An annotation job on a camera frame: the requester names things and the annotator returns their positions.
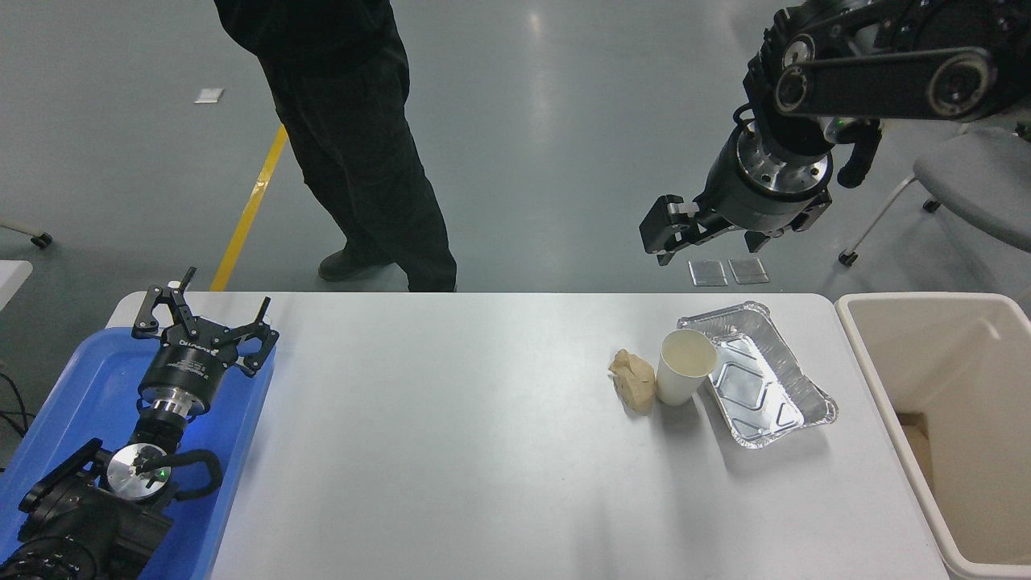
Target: white trash bin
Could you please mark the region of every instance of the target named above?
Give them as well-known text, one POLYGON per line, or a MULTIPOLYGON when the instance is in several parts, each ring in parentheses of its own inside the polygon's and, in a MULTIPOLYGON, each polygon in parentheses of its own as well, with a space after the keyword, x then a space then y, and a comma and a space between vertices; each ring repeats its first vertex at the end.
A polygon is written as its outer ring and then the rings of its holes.
POLYGON ((1027 316, 1005 297, 945 293, 851 295, 837 312, 945 565, 1031 579, 1027 316), (926 439, 910 431, 910 446, 896 413, 926 420, 926 439))

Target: white table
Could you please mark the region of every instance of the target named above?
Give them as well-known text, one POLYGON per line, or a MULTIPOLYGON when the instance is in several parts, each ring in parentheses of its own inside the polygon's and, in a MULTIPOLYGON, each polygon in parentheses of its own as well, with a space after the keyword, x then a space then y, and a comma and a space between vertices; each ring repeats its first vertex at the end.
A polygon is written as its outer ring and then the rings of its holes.
POLYGON ((0 310, 32 273, 32 264, 24 260, 0 260, 0 310))
MULTIPOLYGON (((275 375, 212 579, 947 577, 822 298, 271 297, 275 375), (750 299, 836 423, 753 451, 708 395, 625 411, 617 350, 655 365, 678 317, 750 299)), ((236 326, 262 295, 187 298, 236 326)))

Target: robotic arm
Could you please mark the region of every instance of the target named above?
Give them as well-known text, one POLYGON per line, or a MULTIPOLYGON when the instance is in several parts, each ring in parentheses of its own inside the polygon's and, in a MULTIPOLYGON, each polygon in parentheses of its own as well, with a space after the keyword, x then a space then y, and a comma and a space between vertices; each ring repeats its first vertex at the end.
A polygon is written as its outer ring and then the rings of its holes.
POLYGON ((264 322, 269 299, 254 322, 236 329, 195 316, 184 299, 194 271, 178 284, 153 285, 133 325, 133 338, 161 346, 139 383, 139 419, 128 443, 112 452, 90 440, 29 490, 19 505, 28 514, 18 535, 22 545, 0 564, 0 579, 137 578, 172 526, 162 513, 172 501, 203 498, 222 485, 219 457, 206 449, 180 451, 179 443, 188 424, 211 409, 226 373, 236 367, 254 377, 278 333, 264 322), (172 318, 164 330, 154 317, 159 306, 172 318), (252 339, 260 348, 243 355, 240 346, 252 339), (207 484, 179 489, 173 472, 193 464, 206 467, 207 484))
POLYGON ((704 191, 657 199, 640 224, 644 249, 666 265, 743 230, 758 251, 831 204, 834 145, 854 144, 838 184, 863 182, 882 118, 969 122, 1026 107, 1029 28, 1031 0, 807 0, 778 11, 704 191))

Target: chair wheel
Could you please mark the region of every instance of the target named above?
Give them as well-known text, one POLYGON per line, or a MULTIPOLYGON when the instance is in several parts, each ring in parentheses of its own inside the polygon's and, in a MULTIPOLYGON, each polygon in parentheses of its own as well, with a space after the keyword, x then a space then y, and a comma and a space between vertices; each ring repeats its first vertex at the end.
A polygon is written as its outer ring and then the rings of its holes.
POLYGON ((852 264, 856 263, 856 260, 858 259, 859 259, 859 253, 855 251, 851 253, 845 253, 844 251, 841 251, 840 253, 838 253, 838 262, 841 262, 841 265, 845 267, 852 267, 852 264))
POLYGON ((39 247, 40 249, 45 249, 46 246, 49 245, 52 241, 54 241, 54 238, 51 237, 51 234, 44 232, 42 235, 39 235, 38 237, 33 237, 32 239, 30 239, 30 241, 32 241, 32 243, 35 244, 36 247, 39 247))

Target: crumpled paper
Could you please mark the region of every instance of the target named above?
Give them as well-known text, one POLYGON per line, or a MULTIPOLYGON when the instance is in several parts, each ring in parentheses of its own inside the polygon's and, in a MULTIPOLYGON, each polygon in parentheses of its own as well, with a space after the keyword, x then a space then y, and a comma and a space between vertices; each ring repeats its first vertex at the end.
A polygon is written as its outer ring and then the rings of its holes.
POLYGON ((616 353, 616 361, 608 366, 616 377, 616 393, 627 407, 637 413, 647 414, 655 403, 655 370, 637 355, 626 349, 616 353))

